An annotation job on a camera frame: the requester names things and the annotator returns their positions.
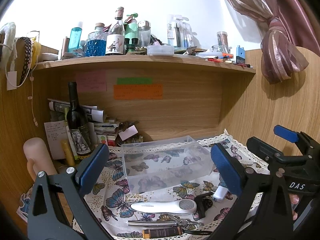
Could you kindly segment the dark amber lighter case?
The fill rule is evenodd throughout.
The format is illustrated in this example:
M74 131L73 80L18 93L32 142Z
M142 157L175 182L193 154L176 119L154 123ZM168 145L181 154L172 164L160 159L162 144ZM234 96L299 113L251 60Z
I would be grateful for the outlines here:
M161 229L144 229L142 236L144 239L158 239L165 237L181 236L183 234L196 235L196 236L209 236L213 232L207 230L185 230L179 226L172 228L161 228Z

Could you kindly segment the green sticky note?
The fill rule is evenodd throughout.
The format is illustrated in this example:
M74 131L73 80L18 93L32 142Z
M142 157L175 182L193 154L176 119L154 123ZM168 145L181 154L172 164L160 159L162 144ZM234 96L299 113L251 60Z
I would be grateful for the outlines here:
M151 85L153 80L150 77L119 77L118 85Z

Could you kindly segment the butterfly print lace cloth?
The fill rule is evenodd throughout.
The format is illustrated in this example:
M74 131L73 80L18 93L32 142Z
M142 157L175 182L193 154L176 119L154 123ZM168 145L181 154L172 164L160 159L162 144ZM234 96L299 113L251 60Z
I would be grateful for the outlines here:
M197 141L204 149L205 157L210 157L208 154L214 143L221 143L227 152L238 159L243 167L252 167L257 173L269 174L267 169L267 162L261 160L253 153L249 152L246 146L242 145L225 130L221 135L206 138ZM129 189L127 179L124 175L117 180L112 179L112 173L123 169L122 160L120 159L120 148L111 147L111 155L117 155L118 158L112 157L107 161L106 167L103 169L91 193L85 195L84 200L102 223L104 228L111 234L114 239L142 239L142 228L136 226L129 226L129 220L136 220L139 222L167 222L173 221L164 211L161 213L144 213L140 211L129 212L130 217L121 215L121 207L124 211L129 211L129 204L135 202L147 201L169 201L181 200L183 198L194 199L204 193L211 193L218 188L218 186L225 186L223 178L220 173L214 168L209 175L187 181L186 183L179 183L178 185L169 186L166 188L150 190L144 193L132 193ZM107 205L107 199L115 195L116 206L111 207ZM233 206L237 197L234 194L227 193L221 202L216 202L212 197L209 200L213 202L212 207L206 211L206 217L199 217L198 213L186 215L184 217L190 219L192 222L203 223L202 230L214 231L217 226L226 217L227 213Z

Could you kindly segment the pile of papers and booklets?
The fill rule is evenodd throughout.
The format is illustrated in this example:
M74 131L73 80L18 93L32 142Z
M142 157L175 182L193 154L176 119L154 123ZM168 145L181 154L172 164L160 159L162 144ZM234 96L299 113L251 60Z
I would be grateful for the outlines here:
M128 133L129 129L133 127L133 124L129 122L116 122L106 121L104 118L104 112L102 110L83 106L88 120L89 136L93 147L97 144L98 135L111 135L113 139L120 136L121 140L128 139L131 134ZM61 147L61 140L66 139L69 142L71 151L75 160L80 160L76 154L75 148L72 144L72 137L67 124L67 112L70 108L70 102L64 102L59 100L50 100L49 108L55 113L60 112L63 119L60 121L46 122L44 124L46 130L46 136L52 154L53 159L65 159L65 153Z

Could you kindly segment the yellow candle stick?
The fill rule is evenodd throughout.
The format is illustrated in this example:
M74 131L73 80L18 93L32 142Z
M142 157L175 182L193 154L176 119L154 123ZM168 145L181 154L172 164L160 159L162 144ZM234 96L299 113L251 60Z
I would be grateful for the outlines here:
M68 166L75 166L74 157L73 157L68 140L66 139L61 140L61 147L63 149L63 152L65 153Z

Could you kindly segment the white travel adapter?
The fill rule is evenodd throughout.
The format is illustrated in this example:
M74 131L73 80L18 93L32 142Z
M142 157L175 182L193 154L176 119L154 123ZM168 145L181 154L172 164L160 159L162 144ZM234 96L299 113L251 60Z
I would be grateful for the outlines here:
M226 187L218 186L215 192L213 193L213 200L215 202L220 203L225 199L225 197L227 196L227 193L228 193L228 189Z

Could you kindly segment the white foot file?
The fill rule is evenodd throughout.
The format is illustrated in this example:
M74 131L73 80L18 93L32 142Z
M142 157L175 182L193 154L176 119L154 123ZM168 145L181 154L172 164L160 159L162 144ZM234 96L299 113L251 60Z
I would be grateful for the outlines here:
M197 204L191 199L181 199L172 202L139 202L131 204L131 208L142 213L188 215L196 212Z

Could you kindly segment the pink striped curtain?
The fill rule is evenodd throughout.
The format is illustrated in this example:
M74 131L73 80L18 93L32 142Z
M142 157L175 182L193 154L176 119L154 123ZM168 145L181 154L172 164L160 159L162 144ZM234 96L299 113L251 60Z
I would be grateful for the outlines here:
M266 26L261 71L270 84L290 79L308 66L298 50L319 54L319 22L302 0L227 0L238 13Z

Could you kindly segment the silver key bunch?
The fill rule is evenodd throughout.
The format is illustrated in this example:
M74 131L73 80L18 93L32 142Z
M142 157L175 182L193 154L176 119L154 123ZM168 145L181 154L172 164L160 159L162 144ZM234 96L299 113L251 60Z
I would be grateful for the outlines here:
M190 220L189 218L177 218L174 215L168 214L169 220L161 221L141 221L141 220L129 220L127 224L129 226L140 226L145 228L166 228L179 226L184 230L193 230L204 226L203 223Z

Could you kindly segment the pink sticky note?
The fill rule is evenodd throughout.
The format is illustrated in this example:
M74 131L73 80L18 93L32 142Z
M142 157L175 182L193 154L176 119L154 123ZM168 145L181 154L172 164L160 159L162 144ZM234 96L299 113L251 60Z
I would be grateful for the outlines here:
M77 90L79 93L107 91L106 71L76 73Z

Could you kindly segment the clear lidded plastic container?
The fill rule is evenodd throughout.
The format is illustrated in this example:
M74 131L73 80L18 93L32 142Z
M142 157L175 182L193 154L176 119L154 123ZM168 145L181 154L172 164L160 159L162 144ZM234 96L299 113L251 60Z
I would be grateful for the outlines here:
M157 45L149 45L147 47L147 55L148 56L173 56L175 52L174 46L157 46Z

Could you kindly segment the clear glass jar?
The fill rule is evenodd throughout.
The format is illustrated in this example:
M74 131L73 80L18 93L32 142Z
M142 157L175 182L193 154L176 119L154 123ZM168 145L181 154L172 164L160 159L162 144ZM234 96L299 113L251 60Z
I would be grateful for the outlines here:
M149 21L138 23L138 44L140 47L147 47L151 39L151 25Z

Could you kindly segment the blue small box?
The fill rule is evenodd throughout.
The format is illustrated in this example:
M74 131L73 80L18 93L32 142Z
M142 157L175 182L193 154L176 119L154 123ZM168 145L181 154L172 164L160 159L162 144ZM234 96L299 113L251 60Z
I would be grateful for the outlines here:
M237 64L245 64L245 50L243 47L237 46L235 55L236 55L235 62Z

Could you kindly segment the green pump bottle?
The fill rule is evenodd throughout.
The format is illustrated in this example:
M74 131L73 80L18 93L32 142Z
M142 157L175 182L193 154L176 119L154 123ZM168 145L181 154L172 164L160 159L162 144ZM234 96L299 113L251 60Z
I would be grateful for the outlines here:
M124 22L125 27L125 53L129 51L136 51L138 46L138 23L136 18L137 13L127 15L127 19Z

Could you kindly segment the white label liquor bottle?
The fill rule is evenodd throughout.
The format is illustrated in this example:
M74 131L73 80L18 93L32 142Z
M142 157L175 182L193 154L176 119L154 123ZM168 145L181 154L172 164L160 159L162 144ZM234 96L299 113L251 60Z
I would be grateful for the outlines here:
M106 55L123 55L125 30L123 25L124 8L119 7L116 10L115 22L108 31L106 40Z

